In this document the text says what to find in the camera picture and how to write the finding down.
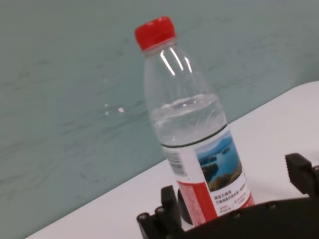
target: bottle label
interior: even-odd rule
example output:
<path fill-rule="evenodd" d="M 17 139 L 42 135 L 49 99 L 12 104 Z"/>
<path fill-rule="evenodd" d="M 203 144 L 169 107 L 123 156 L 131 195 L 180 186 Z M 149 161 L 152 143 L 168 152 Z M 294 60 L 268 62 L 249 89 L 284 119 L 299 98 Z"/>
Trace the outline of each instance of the bottle label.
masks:
<path fill-rule="evenodd" d="M 193 144 L 163 150 L 195 226 L 254 205 L 228 127 Z"/>

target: teal wall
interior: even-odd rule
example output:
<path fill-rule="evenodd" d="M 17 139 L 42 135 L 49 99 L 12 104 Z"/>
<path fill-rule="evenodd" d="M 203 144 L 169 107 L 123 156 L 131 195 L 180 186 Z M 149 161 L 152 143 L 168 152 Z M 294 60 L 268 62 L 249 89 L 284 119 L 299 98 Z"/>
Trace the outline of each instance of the teal wall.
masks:
<path fill-rule="evenodd" d="M 318 8 L 317 0 L 0 1 L 0 237 L 23 238 L 163 160 L 136 26 L 171 16 L 232 121 L 318 78 Z"/>

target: screw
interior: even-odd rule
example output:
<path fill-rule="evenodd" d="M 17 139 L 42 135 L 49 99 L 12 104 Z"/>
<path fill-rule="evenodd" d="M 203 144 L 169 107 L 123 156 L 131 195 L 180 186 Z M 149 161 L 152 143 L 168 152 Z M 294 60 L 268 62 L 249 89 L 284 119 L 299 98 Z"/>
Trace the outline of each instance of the screw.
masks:
<path fill-rule="evenodd" d="M 145 220 L 146 218 L 148 218 L 149 214 L 148 213 L 142 213 L 138 215 L 138 220 L 142 221 Z"/>
<path fill-rule="evenodd" d="M 273 210 L 277 208 L 277 203 L 272 202 L 267 205 L 268 209 Z"/>
<path fill-rule="evenodd" d="M 163 207 L 156 208 L 156 210 L 155 210 L 156 214 L 161 214 L 163 212 L 165 212 L 165 208 L 163 208 Z"/>
<path fill-rule="evenodd" d="M 239 219 L 241 217 L 240 212 L 235 212 L 234 213 L 234 219 Z"/>

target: black plastic part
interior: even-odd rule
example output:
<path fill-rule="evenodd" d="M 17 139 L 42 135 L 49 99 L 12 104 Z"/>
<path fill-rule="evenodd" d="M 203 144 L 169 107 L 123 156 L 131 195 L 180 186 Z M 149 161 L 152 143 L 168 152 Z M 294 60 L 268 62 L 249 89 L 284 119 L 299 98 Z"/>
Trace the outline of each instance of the black plastic part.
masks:
<path fill-rule="evenodd" d="M 179 209 L 175 197 L 173 186 L 167 186 L 161 189 L 161 205 L 165 211 L 175 219 L 178 225 L 181 225 Z"/>
<path fill-rule="evenodd" d="M 177 192 L 177 199 L 178 199 L 178 207 L 179 207 L 179 212 L 180 212 L 181 217 L 183 218 L 183 220 L 185 222 L 193 225 L 193 222 L 191 221 L 191 218 L 189 216 L 184 198 L 183 198 L 180 190 L 178 190 L 178 192 Z"/>
<path fill-rule="evenodd" d="M 319 196 L 318 172 L 311 163 L 298 153 L 286 155 L 290 182 L 303 194 Z"/>
<path fill-rule="evenodd" d="M 172 186 L 162 189 L 162 206 L 138 217 L 144 239 L 315 239 L 319 237 L 319 167 L 300 154 L 286 155 L 290 181 L 310 198 L 267 202 L 230 212 L 184 232 Z"/>

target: white table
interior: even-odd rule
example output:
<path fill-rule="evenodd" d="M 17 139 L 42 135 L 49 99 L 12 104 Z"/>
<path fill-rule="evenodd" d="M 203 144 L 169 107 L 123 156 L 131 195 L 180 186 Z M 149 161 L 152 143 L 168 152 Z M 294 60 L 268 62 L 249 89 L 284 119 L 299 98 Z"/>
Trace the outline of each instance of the white table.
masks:
<path fill-rule="evenodd" d="M 289 182 L 285 154 L 319 164 L 319 82 L 298 86 L 230 124 L 256 203 L 301 197 Z M 28 239 L 141 239 L 136 216 L 160 205 L 176 183 L 164 161 Z"/>

